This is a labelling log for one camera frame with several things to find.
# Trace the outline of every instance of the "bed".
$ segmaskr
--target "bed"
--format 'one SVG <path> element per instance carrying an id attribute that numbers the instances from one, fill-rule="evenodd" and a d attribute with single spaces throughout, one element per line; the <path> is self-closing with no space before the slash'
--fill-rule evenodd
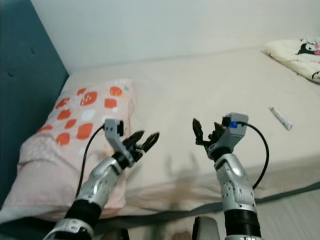
<path id="1" fill-rule="evenodd" d="M 278 64 L 260 48 L 213 55 L 95 68 L 72 74 L 62 90 L 117 78 L 135 80 L 131 130 L 160 132 L 157 145 L 128 171 L 126 206 L 117 214 L 137 216 L 191 211 L 220 202 L 213 163 L 194 144 L 192 119 L 212 131 L 226 113 L 249 115 L 265 135 L 270 165 L 258 199 L 320 182 L 320 86 Z M 293 123 L 288 131 L 268 107 Z M 255 133 L 235 148 L 253 183 L 265 158 Z"/>

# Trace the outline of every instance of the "pink pillowcase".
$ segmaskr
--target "pink pillowcase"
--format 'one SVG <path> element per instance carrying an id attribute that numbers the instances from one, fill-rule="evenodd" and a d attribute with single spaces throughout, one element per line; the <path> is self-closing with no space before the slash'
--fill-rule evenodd
<path id="1" fill-rule="evenodd" d="M 66 211 L 75 199 L 90 137 L 106 118 L 123 120 L 124 137 L 128 137 L 133 106 L 133 84 L 126 79 L 62 92 L 44 126 L 21 146 L 18 174 L 1 212 L 28 206 Z M 101 160 L 113 153 L 101 130 L 90 145 L 83 182 Z M 124 207 L 125 190 L 123 176 L 112 191 L 104 216 Z"/>

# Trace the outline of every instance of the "white wall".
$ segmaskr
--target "white wall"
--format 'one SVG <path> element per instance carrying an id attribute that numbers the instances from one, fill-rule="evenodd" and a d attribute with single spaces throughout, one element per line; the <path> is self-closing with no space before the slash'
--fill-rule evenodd
<path id="1" fill-rule="evenodd" d="M 320 0 L 31 0 L 69 73 L 320 35 Z"/>

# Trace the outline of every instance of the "white tube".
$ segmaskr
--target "white tube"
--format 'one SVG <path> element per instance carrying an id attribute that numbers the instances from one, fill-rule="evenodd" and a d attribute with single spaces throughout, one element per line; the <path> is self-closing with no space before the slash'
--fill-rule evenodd
<path id="1" fill-rule="evenodd" d="M 275 107 L 269 107 L 269 109 L 287 130 L 292 128 L 292 123 L 278 109 Z"/>

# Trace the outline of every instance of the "black wire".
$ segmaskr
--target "black wire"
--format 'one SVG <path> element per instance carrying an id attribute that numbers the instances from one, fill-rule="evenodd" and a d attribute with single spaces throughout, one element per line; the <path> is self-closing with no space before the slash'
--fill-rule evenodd
<path id="1" fill-rule="evenodd" d="M 105 125 L 103 124 L 101 127 L 99 127 L 95 132 L 94 134 L 90 137 L 86 147 L 85 147 L 85 150 L 84 150 L 84 154 L 83 154 L 83 160 L 82 160 L 82 167 L 81 167 L 81 173 L 80 173 L 80 179 L 79 179 L 79 184 L 78 184 L 78 188 L 76 190 L 76 197 L 79 195 L 79 192 L 80 192 L 80 189 L 81 189 L 81 186 L 82 186 L 82 181 L 84 179 L 84 172 L 85 172 L 85 166 L 86 166 L 86 158 L 87 158 L 87 153 L 88 153 L 88 149 L 89 149 L 89 146 L 92 142 L 92 140 L 95 138 L 95 136 L 97 135 L 97 133 L 101 130 L 101 129 L 104 129 L 105 128 Z"/>
<path id="2" fill-rule="evenodd" d="M 252 128 L 253 130 L 255 130 L 259 136 L 261 137 L 262 141 L 263 141 L 263 144 L 265 146 L 265 162 L 264 162 L 264 166 L 263 166 L 263 169 L 260 173 L 260 176 L 258 177 L 257 181 L 255 182 L 255 184 L 253 184 L 252 188 L 253 189 L 256 189 L 256 187 L 259 185 L 259 183 L 261 182 L 262 178 L 264 177 L 266 171 L 267 171 L 267 167 L 268 167 L 268 164 L 269 164 L 269 147 L 268 147 L 268 143 L 264 137 L 264 135 L 259 131 L 258 128 L 256 128 L 255 126 L 247 123 L 247 122 L 244 122 L 244 121 L 238 121 L 238 124 L 241 124 L 242 126 L 246 125 L 248 126 L 249 128 Z"/>

